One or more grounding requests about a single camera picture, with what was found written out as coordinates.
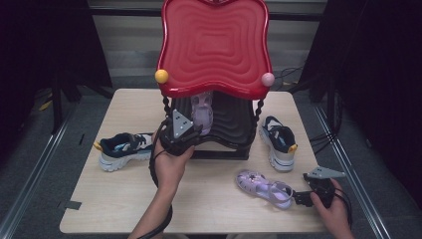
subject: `hand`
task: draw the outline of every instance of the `hand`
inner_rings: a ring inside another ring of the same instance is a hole
[[[177,190],[180,180],[185,171],[187,160],[192,156],[194,146],[189,147],[180,156],[174,156],[164,151],[160,140],[157,141],[154,154],[158,157],[155,159],[155,173],[158,178],[158,189]]]
[[[335,188],[341,189],[341,186],[336,180],[331,179],[331,182]],[[325,208],[314,192],[311,193],[311,200],[313,201],[323,224],[332,236],[341,239],[353,238],[353,234],[351,233],[347,222],[347,210],[341,199],[335,196],[330,208]]]
[[[182,155],[174,156],[165,152],[161,142],[157,141],[154,156],[156,156],[155,173],[158,178],[158,190],[129,238],[145,235],[163,222],[184,174],[186,162],[192,156],[193,150],[194,146],[191,146]],[[162,238],[162,233],[154,238]]]

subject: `yellow shoe accent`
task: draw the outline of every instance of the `yellow shoe accent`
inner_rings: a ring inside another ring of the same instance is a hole
[[[102,148],[102,146],[100,145],[100,143],[99,142],[94,142],[94,147],[96,148],[96,149],[98,149],[99,151],[103,151],[103,148]]]
[[[294,153],[296,151],[296,149],[298,149],[298,145],[293,144],[292,146],[289,147],[288,153]]]
[[[53,100],[53,94],[49,93],[49,95],[47,96],[46,100],[44,101],[43,105],[40,106],[40,108],[38,109],[38,111],[44,111],[46,108],[48,108],[50,106],[50,104],[52,103]]]

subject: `black twisted post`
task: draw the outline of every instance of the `black twisted post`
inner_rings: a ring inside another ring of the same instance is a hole
[[[167,116],[170,116],[170,111],[171,111],[171,108],[169,106],[170,100],[168,99],[168,97],[163,96],[162,102],[164,103],[164,111],[165,111],[165,114]]]
[[[260,114],[261,114],[261,108],[264,106],[264,100],[258,101],[258,107],[255,110],[255,124],[254,127],[256,128],[258,126],[258,121],[260,120]]]

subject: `shoe sole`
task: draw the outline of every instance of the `shoe sole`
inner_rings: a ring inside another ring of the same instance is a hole
[[[151,157],[151,153],[150,152],[146,152],[146,153],[137,153],[137,154],[131,154],[128,156],[124,156],[119,158],[118,160],[115,161],[107,161],[103,158],[103,154],[100,154],[100,167],[104,170],[104,171],[116,171],[119,170],[121,168],[123,168],[124,166],[127,165],[127,163],[130,160],[146,160],[149,159]]]
[[[295,161],[294,160],[285,161],[285,160],[281,160],[277,158],[276,150],[274,149],[273,144],[271,143],[270,139],[268,138],[268,136],[265,134],[264,130],[261,127],[259,129],[259,134],[263,142],[270,148],[270,153],[268,156],[270,165],[277,171],[283,171],[283,172],[292,171]]]

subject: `human hand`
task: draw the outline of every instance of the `human hand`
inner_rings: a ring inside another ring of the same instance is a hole
[[[154,141],[155,137],[156,132],[152,136],[152,141]],[[154,156],[156,156],[155,173],[158,178],[158,189],[164,189],[175,193],[179,182],[183,177],[186,162],[192,156],[194,148],[194,146],[191,146],[180,156],[174,156],[164,151],[164,148],[158,139],[154,150]]]
[[[340,184],[335,179],[331,179],[331,182],[335,188],[341,190]],[[342,196],[340,191],[337,190],[336,193]],[[311,200],[313,201],[323,224],[332,236],[341,239],[354,238],[347,222],[347,210],[341,199],[335,196],[330,208],[325,208],[318,195],[314,192],[311,193]]]

